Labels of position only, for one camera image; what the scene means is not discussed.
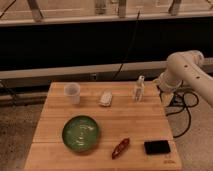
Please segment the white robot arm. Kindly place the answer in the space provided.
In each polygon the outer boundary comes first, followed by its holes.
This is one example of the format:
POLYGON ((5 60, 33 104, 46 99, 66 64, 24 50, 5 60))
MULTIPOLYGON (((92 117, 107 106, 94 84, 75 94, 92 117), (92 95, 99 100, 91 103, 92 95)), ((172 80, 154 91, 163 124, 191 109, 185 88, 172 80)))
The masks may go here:
POLYGON ((169 105, 174 92, 185 81, 213 107, 213 77, 201 69, 203 62, 204 56, 198 50, 175 52, 168 56, 165 71, 155 80, 162 92, 164 106, 169 105))

